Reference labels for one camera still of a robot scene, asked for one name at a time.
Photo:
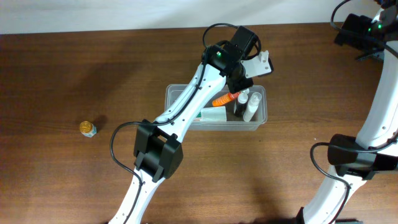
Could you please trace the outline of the white green medicine box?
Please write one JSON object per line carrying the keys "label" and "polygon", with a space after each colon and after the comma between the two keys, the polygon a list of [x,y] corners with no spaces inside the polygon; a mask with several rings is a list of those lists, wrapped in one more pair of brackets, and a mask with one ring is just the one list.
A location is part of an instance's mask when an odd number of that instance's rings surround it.
{"label": "white green medicine box", "polygon": [[226,107],[203,108],[197,114],[194,121],[225,122],[227,121]]}

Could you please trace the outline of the orange tube white cap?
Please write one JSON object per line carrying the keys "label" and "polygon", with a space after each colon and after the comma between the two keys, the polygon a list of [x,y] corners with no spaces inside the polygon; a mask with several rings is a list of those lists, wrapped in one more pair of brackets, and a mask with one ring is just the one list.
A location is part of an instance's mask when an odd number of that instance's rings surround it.
{"label": "orange tube white cap", "polygon": [[213,107],[219,107],[219,106],[224,106],[238,98],[238,96],[242,93],[249,93],[249,89],[245,89],[243,91],[237,92],[237,93],[227,93],[215,100],[212,101],[212,106]]}

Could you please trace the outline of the white spray bottle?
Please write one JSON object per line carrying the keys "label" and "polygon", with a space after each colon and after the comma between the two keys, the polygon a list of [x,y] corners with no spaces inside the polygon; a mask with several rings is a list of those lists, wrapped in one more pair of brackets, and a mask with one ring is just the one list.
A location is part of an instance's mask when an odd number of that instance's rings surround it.
{"label": "white spray bottle", "polygon": [[259,92],[253,92],[248,99],[246,110],[243,114],[243,120],[245,122],[257,121],[257,114],[262,101],[262,94]]}

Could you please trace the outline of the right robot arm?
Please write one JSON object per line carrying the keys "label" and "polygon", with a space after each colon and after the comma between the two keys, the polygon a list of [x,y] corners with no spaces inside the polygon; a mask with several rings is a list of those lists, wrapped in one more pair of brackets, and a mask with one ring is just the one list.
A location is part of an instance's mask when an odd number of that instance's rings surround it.
{"label": "right robot arm", "polygon": [[378,1],[373,17],[349,14],[335,43],[363,52],[359,60],[381,54],[383,68],[368,117],[357,136],[335,134],[310,148],[310,159],[325,176],[295,223],[335,223],[355,191],[376,174],[397,171],[397,1]]}

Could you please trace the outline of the dark bottle white cap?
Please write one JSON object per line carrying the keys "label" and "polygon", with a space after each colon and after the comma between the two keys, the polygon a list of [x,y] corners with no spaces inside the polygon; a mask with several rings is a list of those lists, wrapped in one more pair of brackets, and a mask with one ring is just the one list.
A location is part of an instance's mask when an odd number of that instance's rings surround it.
{"label": "dark bottle white cap", "polygon": [[234,105],[234,115],[236,117],[243,116],[244,111],[247,107],[248,98],[248,94],[245,92],[239,94],[238,99],[236,100],[236,103]]}

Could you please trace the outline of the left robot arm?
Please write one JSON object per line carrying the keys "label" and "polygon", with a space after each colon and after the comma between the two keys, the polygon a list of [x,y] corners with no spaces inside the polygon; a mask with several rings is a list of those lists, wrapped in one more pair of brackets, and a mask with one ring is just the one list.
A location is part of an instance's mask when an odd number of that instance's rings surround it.
{"label": "left robot arm", "polygon": [[183,160],[182,142],[197,114],[224,87],[231,93],[248,89],[253,77],[272,73],[268,52],[259,37],[237,26],[231,40],[206,45],[201,62],[179,97],[153,122],[137,127],[130,187],[111,223],[140,223],[159,185],[170,178]]}

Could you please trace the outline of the small jar gold lid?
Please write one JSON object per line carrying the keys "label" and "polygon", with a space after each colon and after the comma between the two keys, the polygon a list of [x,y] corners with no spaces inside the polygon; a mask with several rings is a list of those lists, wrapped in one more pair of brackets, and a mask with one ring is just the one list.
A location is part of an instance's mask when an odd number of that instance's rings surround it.
{"label": "small jar gold lid", "polygon": [[79,129],[80,129],[80,132],[82,133],[82,135],[84,135],[88,138],[92,138],[97,133],[96,126],[89,121],[81,122]]}

